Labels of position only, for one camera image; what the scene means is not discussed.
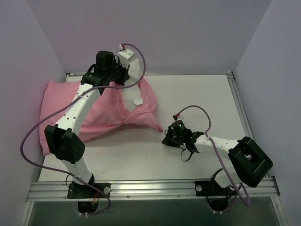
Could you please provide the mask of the white pillow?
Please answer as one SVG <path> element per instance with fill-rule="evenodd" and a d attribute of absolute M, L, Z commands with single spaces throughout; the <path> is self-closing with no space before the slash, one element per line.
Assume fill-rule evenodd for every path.
<path fill-rule="evenodd" d="M 125 86 L 134 84 L 140 79 L 142 74 L 140 61 L 138 58 L 134 59 L 129 64 L 129 79 L 126 80 Z M 141 97 L 141 90 L 138 87 L 138 84 L 126 89 L 121 90 L 123 102 L 128 111 L 132 112 L 137 106 L 143 104 L 143 99 Z"/>

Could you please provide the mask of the pink floral pillowcase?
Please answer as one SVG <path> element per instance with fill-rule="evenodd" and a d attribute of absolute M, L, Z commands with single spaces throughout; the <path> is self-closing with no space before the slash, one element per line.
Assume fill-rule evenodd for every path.
<path fill-rule="evenodd" d="M 50 80 L 44 92 L 41 104 L 40 119 L 67 106 L 75 97 L 80 82 L 56 83 Z M 156 117 L 157 99 L 150 84 L 142 79 L 139 88 L 143 103 L 132 112 L 129 111 L 122 98 L 122 90 L 117 84 L 110 83 L 102 96 L 94 102 L 79 131 L 79 138 L 87 142 L 99 138 L 105 133 L 119 128 L 123 124 L 148 126 L 162 131 Z"/>

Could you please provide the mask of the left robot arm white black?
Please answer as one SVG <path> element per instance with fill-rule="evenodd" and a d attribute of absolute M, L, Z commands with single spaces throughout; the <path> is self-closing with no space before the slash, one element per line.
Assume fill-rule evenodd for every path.
<path fill-rule="evenodd" d="M 59 159 L 72 174 L 78 192 L 83 197 L 94 194 L 94 176 L 88 170 L 83 154 L 85 145 L 79 138 L 79 130 L 92 105 L 111 82 L 124 85 L 129 79 L 128 69 L 134 52 L 125 49 L 118 54 L 99 51 L 95 64 L 83 75 L 74 97 L 75 103 L 68 107 L 63 116 L 45 128 L 49 151 Z"/>

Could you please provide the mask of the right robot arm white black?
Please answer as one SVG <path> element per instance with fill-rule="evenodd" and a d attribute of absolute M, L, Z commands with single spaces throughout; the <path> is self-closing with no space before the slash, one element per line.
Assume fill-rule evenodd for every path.
<path fill-rule="evenodd" d="M 220 194 L 232 184 L 246 184 L 257 187 L 273 167 L 272 160 L 250 137 L 242 139 L 223 139 L 207 136 L 204 132 L 193 132 L 183 121 L 173 122 L 165 131 L 162 144 L 169 147 L 184 148 L 190 153 L 216 155 L 218 160 L 227 159 L 231 166 L 219 170 L 209 182 L 209 189 Z"/>

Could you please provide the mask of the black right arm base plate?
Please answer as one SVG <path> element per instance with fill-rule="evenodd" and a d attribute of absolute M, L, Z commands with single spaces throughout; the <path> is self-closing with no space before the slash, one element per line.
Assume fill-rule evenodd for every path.
<path fill-rule="evenodd" d="M 215 181 L 197 180 L 194 181 L 196 196 L 230 196 L 236 194 L 231 186 L 220 187 Z"/>

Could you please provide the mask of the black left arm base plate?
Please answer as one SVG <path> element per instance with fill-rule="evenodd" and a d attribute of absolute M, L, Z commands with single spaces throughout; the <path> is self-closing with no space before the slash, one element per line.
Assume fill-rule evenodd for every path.
<path fill-rule="evenodd" d="M 98 190 L 102 191 L 108 197 L 110 196 L 111 184 L 110 183 L 95 183 L 93 185 Z M 69 184 L 69 189 L 67 193 L 68 199 L 88 199 L 94 198 L 97 191 L 86 185 L 79 185 L 75 182 Z"/>

